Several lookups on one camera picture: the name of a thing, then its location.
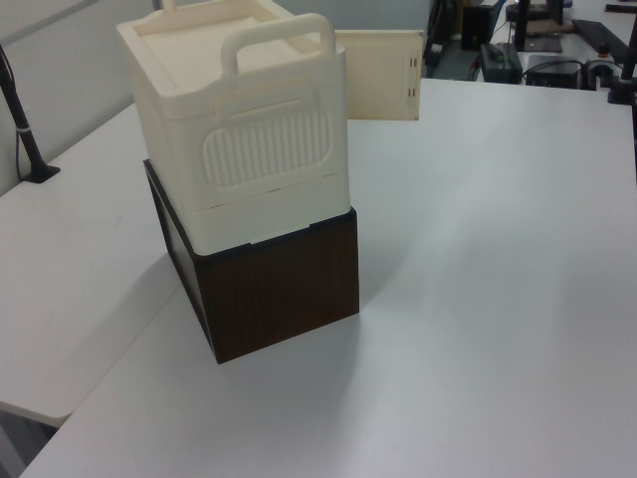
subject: cream plastic container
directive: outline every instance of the cream plastic container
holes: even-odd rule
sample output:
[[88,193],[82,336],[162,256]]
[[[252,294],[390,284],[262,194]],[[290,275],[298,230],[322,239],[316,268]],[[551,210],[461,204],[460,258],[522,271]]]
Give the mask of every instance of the cream plastic container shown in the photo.
[[349,211],[345,54],[325,17],[166,1],[117,29],[150,161],[197,254]]

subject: white desk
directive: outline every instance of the white desk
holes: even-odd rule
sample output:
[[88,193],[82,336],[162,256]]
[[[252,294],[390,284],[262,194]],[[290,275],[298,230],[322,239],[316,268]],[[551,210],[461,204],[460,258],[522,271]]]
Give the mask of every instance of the white desk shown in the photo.
[[0,409],[60,426],[179,285],[134,107],[0,199]]
[[217,365],[179,289],[24,478],[634,476],[629,109],[432,80],[349,145],[359,316]]

